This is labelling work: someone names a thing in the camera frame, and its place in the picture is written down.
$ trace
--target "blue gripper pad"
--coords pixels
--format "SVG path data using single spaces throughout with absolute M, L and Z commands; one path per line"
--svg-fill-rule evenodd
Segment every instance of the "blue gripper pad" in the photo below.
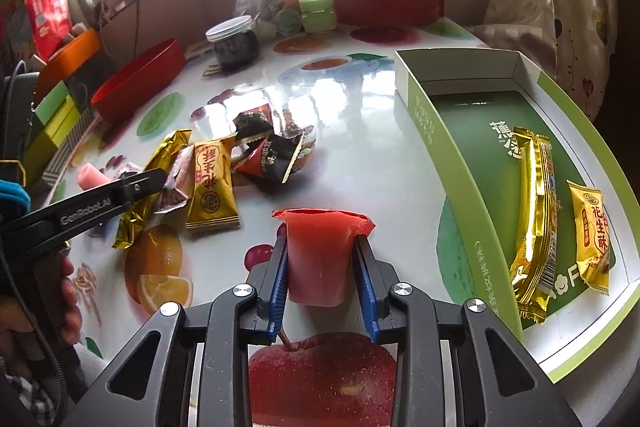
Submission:
M 380 327 L 378 326 L 376 312 L 376 296 L 373 293 L 373 285 L 371 284 L 367 267 L 364 264 L 364 259 L 357 248 L 353 249 L 353 275 L 356 279 L 364 328 L 369 333 L 372 342 L 377 343 Z
M 282 329 L 282 319 L 284 317 L 284 304 L 287 301 L 287 251 L 285 250 L 280 258 L 280 266 L 273 283 L 271 293 L 271 304 L 269 306 L 269 327 L 267 334 L 271 342 L 276 341 L 276 336 Z

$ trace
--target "red candy wrapper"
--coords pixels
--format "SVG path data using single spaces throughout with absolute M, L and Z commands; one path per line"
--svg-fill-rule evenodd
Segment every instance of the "red candy wrapper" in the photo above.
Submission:
M 24 0 L 38 56 L 47 62 L 71 31 L 66 0 Z
M 302 149 L 303 135 L 283 138 L 271 134 L 246 158 L 236 165 L 236 171 L 276 183 L 286 183 L 293 164 Z

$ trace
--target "pink candy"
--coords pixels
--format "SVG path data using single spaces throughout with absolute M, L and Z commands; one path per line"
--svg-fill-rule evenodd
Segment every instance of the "pink candy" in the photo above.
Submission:
M 78 185 L 82 190 L 89 190 L 107 183 L 111 183 L 111 179 L 98 171 L 91 163 L 83 165 L 78 172 Z

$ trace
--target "screw head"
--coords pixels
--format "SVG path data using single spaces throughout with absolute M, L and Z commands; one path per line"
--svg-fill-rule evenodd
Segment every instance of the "screw head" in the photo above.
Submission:
M 160 306 L 160 313 L 165 317 L 171 317 L 180 311 L 180 304 L 176 302 L 165 302 Z
M 394 284 L 394 293 L 398 295 L 411 295 L 413 291 L 414 287 L 408 282 L 399 282 L 398 284 Z
M 486 309 L 486 304 L 480 299 L 473 298 L 466 302 L 466 307 L 474 313 L 480 313 Z
M 247 295 L 251 295 L 254 291 L 254 287 L 250 284 L 239 284 L 234 288 L 234 295 L 236 297 L 246 297 Z

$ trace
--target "black candy wrapper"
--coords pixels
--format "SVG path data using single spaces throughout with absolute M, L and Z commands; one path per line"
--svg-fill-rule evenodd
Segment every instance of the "black candy wrapper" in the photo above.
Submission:
M 273 133 L 273 117 L 268 103 L 248 111 L 242 111 L 234 118 L 236 143 L 255 142 Z
M 279 184 L 286 183 L 302 148 L 303 137 L 303 134 L 292 138 L 270 134 L 236 165 L 236 171 Z

